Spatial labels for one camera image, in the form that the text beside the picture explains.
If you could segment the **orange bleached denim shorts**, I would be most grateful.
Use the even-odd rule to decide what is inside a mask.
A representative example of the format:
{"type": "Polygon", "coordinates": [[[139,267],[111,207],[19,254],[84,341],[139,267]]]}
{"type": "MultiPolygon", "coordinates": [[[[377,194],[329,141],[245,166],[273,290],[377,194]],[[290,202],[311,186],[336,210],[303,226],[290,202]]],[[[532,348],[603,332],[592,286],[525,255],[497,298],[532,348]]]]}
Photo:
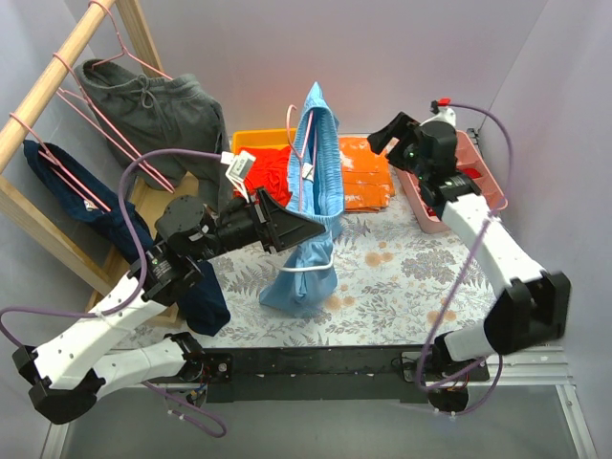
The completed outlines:
{"type": "Polygon", "coordinates": [[[366,138],[341,137],[339,152],[346,212],[379,212],[395,196],[388,161],[366,138]]]}

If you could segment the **light blue shorts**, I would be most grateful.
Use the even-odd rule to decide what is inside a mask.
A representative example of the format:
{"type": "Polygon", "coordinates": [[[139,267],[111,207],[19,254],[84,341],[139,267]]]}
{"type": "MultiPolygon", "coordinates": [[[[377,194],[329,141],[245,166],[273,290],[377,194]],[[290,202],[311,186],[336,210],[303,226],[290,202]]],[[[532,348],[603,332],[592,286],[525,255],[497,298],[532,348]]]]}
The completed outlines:
{"type": "Polygon", "coordinates": [[[339,122],[316,82],[310,89],[295,132],[294,146],[301,149],[307,119],[314,113],[313,130],[304,156],[303,204],[298,210],[299,163],[291,153],[287,209],[324,225],[326,232],[299,244],[279,269],[275,281],[259,295],[262,305],[294,317],[318,314],[322,303],[338,286],[334,268],[334,240],[341,233],[344,189],[341,174],[339,122]]]}

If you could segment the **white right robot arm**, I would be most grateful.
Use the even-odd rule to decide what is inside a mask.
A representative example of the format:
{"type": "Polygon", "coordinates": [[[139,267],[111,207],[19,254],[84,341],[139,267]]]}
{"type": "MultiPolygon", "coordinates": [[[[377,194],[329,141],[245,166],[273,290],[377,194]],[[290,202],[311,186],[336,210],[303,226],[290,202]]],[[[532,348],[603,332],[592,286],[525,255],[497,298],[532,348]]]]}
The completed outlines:
{"type": "Polygon", "coordinates": [[[470,248],[495,293],[486,317],[475,325],[428,338],[422,360],[444,380],[475,361],[507,356],[565,335],[571,282],[550,273],[513,240],[481,186],[458,163],[459,143],[450,107],[426,121],[404,112],[367,138],[376,154],[414,175],[422,201],[470,248]]]}

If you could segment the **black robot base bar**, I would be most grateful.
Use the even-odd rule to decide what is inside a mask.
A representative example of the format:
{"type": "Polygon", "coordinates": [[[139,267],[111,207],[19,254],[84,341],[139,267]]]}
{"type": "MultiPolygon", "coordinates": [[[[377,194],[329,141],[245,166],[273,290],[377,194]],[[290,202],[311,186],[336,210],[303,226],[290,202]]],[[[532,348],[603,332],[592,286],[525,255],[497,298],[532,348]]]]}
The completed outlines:
{"type": "Polygon", "coordinates": [[[428,404],[406,378],[419,345],[211,348],[211,404],[259,401],[389,400],[428,404]]]}

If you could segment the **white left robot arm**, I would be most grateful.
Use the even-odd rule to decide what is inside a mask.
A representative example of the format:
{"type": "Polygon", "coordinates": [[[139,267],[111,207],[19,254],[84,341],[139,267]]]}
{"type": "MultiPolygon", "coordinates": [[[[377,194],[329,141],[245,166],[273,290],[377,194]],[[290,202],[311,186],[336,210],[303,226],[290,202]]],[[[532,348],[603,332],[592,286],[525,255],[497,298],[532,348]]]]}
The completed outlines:
{"type": "Polygon", "coordinates": [[[130,267],[89,317],[46,343],[21,345],[13,353],[18,373],[31,386],[34,409],[53,424],[70,423],[102,397],[136,383],[158,378],[229,381],[231,356],[208,354],[188,332],[133,351],[110,350],[202,280],[199,262],[253,243],[267,252],[284,251],[325,232],[323,224],[285,209],[263,187],[253,199],[233,199],[218,219],[201,199],[180,196],[155,227],[159,243],[130,267]]]}

